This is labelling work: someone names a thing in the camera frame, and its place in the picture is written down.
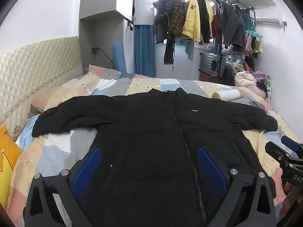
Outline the blue window curtain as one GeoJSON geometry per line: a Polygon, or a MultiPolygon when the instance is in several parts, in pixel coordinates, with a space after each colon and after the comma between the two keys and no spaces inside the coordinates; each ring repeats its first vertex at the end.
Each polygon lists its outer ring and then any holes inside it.
{"type": "Polygon", "coordinates": [[[135,25],[135,73],[156,77],[155,37],[152,25],[135,25]]]}

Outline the white wall air conditioner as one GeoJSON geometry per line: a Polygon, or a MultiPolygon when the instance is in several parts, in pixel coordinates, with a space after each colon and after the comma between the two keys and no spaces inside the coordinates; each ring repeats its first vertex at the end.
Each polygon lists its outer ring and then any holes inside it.
{"type": "Polygon", "coordinates": [[[275,26],[275,27],[283,27],[283,22],[277,18],[273,17],[256,17],[255,19],[256,25],[264,25],[264,26],[275,26]]]}

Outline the white cylindrical bolster pillow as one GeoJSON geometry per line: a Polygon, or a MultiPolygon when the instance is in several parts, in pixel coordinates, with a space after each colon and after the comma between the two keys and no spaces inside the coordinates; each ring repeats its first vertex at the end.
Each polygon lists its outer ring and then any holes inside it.
{"type": "Polygon", "coordinates": [[[242,89],[230,89],[214,92],[212,95],[213,99],[222,101],[232,101],[239,99],[244,96],[244,91],[242,89]]]}

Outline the grey wall cabinet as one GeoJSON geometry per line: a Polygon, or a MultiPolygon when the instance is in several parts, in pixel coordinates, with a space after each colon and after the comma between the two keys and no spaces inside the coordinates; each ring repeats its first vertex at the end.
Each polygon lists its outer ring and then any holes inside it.
{"type": "Polygon", "coordinates": [[[112,45],[124,44],[132,22],[133,0],[81,0],[79,42],[83,72],[90,65],[114,68],[112,45]]]}

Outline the dark denim hanging jacket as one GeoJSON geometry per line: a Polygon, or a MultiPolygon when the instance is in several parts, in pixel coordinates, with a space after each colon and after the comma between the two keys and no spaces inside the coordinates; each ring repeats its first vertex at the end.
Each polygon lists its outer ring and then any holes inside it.
{"type": "Polygon", "coordinates": [[[223,35],[223,43],[233,46],[233,50],[243,53],[245,51],[245,30],[242,13],[238,6],[232,6],[220,1],[221,12],[219,27],[223,35]]]}

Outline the teal hanging scarf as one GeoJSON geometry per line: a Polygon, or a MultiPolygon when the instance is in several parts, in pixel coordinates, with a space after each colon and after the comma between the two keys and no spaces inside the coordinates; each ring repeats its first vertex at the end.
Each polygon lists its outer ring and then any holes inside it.
{"type": "Polygon", "coordinates": [[[185,47],[185,53],[187,55],[187,59],[193,62],[194,60],[194,48],[195,43],[192,39],[179,37],[177,38],[177,45],[185,47]]]}

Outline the brown plaid hanging coat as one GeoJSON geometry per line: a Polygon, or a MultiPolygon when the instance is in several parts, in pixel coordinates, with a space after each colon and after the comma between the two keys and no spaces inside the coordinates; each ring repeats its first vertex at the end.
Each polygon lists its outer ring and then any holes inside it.
{"type": "Polygon", "coordinates": [[[184,5],[182,0],[170,0],[165,8],[169,23],[167,26],[167,40],[164,54],[164,64],[174,64],[176,38],[182,35],[184,25],[184,5]]]}

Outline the large black jacket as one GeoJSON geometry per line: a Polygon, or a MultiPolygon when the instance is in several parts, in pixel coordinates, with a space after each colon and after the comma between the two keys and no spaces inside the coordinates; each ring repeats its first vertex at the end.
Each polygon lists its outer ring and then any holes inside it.
{"type": "Polygon", "coordinates": [[[264,110],[183,89],[71,98],[42,113],[33,136],[97,129],[102,160],[77,198],[95,226],[207,226],[222,204],[200,147],[242,175],[263,171],[245,130],[276,131],[264,110]]]}

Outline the patchwork checked quilt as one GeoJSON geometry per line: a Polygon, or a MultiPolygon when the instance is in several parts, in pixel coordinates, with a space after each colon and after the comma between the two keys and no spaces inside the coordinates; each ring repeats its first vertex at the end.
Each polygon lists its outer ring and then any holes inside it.
{"type": "Polygon", "coordinates": [[[265,151],[294,135],[245,87],[90,66],[51,96],[15,165],[15,226],[276,226],[265,151]]]}

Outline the cream fluffy blanket pile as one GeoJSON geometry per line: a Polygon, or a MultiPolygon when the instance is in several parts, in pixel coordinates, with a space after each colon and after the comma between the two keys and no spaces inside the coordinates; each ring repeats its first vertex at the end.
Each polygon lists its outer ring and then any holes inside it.
{"type": "Polygon", "coordinates": [[[238,72],[235,75],[235,86],[236,87],[247,87],[247,86],[256,86],[256,78],[249,72],[238,72]]]}

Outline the grey ribbed suitcase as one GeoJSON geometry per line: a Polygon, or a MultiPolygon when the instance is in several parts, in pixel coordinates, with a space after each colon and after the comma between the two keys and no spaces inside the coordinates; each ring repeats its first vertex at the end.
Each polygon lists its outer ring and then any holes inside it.
{"type": "Polygon", "coordinates": [[[213,53],[200,53],[200,72],[203,72],[211,77],[222,78],[226,58],[213,53]]]}

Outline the light blue sheet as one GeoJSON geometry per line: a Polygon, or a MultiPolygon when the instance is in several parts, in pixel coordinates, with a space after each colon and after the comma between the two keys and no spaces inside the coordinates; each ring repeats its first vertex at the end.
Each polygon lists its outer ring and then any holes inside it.
{"type": "Polygon", "coordinates": [[[30,146],[32,141],[34,140],[32,136],[32,130],[38,117],[39,115],[35,115],[29,119],[28,123],[26,124],[26,126],[24,127],[15,142],[22,151],[25,150],[28,146],[30,146]]]}

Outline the yellow hanging jacket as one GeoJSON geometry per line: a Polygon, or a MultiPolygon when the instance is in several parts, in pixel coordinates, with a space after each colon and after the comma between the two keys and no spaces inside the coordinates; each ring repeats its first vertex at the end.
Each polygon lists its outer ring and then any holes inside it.
{"type": "Polygon", "coordinates": [[[185,15],[185,22],[182,28],[182,34],[192,39],[195,43],[201,41],[200,31],[200,11],[197,0],[187,0],[188,8],[185,15]]]}

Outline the cream quilted headboard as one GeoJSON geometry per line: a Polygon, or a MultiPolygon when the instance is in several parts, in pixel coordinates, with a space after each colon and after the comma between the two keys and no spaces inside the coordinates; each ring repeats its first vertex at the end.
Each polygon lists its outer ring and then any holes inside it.
{"type": "Polygon", "coordinates": [[[1,126],[16,140],[33,114],[31,101],[83,73],[79,39],[56,38],[1,56],[1,126]]]}

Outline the yellow cartoon pillow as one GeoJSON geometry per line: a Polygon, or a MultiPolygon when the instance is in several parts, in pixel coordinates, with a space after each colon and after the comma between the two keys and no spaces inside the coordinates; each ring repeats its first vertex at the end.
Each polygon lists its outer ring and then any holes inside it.
{"type": "Polygon", "coordinates": [[[6,209],[9,196],[10,182],[15,164],[20,157],[22,150],[7,135],[5,126],[0,129],[0,149],[1,149],[1,172],[0,172],[0,194],[1,206],[6,209]]]}

